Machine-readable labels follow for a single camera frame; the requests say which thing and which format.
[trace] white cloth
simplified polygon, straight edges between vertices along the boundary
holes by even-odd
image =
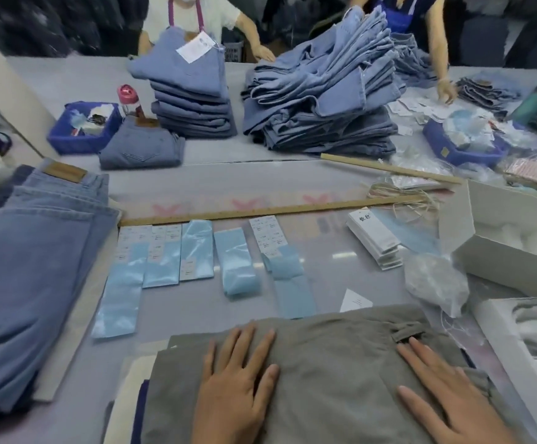
[[[233,29],[241,11],[228,0],[200,0],[200,7],[206,33],[221,43],[221,29]],[[149,0],[143,31],[149,35],[151,43],[155,44],[168,26],[168,0]],[[185,31],[198,32],[196,5],[184,9],[174,0],[174,26]]]

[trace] belt loop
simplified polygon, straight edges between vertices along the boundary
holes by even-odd
[[[411,336],[422,335],[424,332],[425,327],[421,323],[416,323],[398,330],[391,337],[396,343],[402,343],[402,341],[406,341]]]

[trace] open white box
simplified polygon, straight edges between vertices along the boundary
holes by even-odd
[[[537,359],[513,314],[516,308],[529,306],[537,306],[537,298],[490,299],[474,307],[474,317],[537,424]]]
[[[516,224],[537,231],[537,196],[474,181],[457,187],[439,211],[444,254],[453,253],[466,272],[537,296],[537,253],[484,237],[474,223]]]

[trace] gray pants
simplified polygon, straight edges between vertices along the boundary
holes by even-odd
[[[433,331],[413,306],[258,321],[252,347],[270,328],[277,330],[277,339],[266,365],[276,363],[281,372],[257,439],[263,444],[432,444],[401,405],[396,388],[412,388],[440,415],[441,406],[397,353],[396,343],[417,336],[451,365],[467,366],[452,339]],[[220,346],[226,335],[173,337],[168,349],[158,353],[149,383],[143,444],[190,442],[203,356],[211,337]],[[516,429],[516,436],[526,438],[486,374],[467,372]]]

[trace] purple apron strap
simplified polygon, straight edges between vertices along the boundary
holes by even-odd
[[[203,20],[203,10],[200,7],[200,0],[196,0],[196,16],[198,18],[198,31],[205,30],[205,22]],[[171,27],[174,26],[174,0],[168,0],[168,20]]]

